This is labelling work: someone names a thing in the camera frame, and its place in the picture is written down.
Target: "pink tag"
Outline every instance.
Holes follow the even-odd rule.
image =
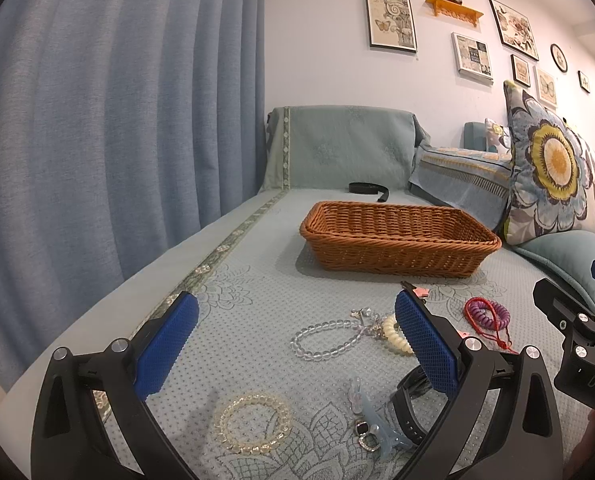
[[[430,291],[427,288],[421,288],[421,286],[416,286],[413,289],[413,292],[415,293],[415,296],[420,298],[420,300],[423,300],[424,298],[427,298],[429,296]]]

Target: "floral embroidery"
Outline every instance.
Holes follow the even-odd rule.
[[[320,164],[333,164],[337,160],[335,149],[327,142],[322,142],[313,150],[313,158]]]
[[[468,278],[435,278],[433,283],[425,286],[429,289],[427,303],[440,304],[438,314],[445,316],[448,312],[459,323],[465,322],[463,309],[466,300],[476,296],[500,298],[506,292],[506,288],[489,280],[482,268]]]
[[[383,407],[379,412],[391,427],[398,427],[389,410]],[[272,434],[274,419],[266,434]],[[377,460],[377,453],[370,454],[357,444],[353,422],[330,402],[307,426],[294,421],[286,442],[269,455],[226,454],[218,460],[232,480],[392,478],[410,455],[399,451],[388,461]]]
[[[392,140],[390,140],[384,147],[384,152],[388,158],[391,158],[399,164],[404,163],[404,156],[402,150]]]
[[[362,123],[364,121],[365,109],[361,106],[347,106],[346,110],[351,121]]]
[[[231,310],[236,306],[253,304],[250,289],[246,286],[260,278],[249,274],[250,266],[237,270],[229,269],[228,265],[220,266],[215,274],[210,276],[197,291],[199,303],[199,325],[214,308]]]

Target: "purple coil hair tie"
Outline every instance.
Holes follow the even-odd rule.
[[[505,306],[501,305],[497,301],[489,300],[489,303],[493,307],[495,314],[497,314],[498,319],[500,320],[500,326],[498,326],[498,330],[504,330],[511,322],[511,313],[506,309]],[[476,321],[479,326],[488,330],[495,330],[495,323],[493,322],[493,318],[489,317],[489,311],[486,308],[484,301],[480,300],[479,298],[473,298],[467,302],[466,310],[468,310],[473,320]]]

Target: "white wall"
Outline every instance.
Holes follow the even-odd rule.
[[[537,65],[557,78],[558,114],[595,147],[595,59],[539,2],[499,1],[529,18]],[[316,104],[404,109],[417,115],[436,146],[460,146],[467,121],[490,117],[507,124],[502,84],[513,78],[514,50],[501,44],[489,0],[464,3],[484,13],[477,28],[448,16],[436,18],[424,0],[411,0],[418,52],[407,54],[369,47],[366,0],[265,0],[266,110]],[[488,44],[493,86],[458,73],[452,32]],[[553,62],[552,43],[567,57],[566,74]],[[535,94],[536,63],[525,59]],[[581,90],[578,70],[589,77],[591,94]]]

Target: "blue curtain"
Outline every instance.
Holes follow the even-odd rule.
[[[263,0],[0,7],[0,383],[253,196]]]

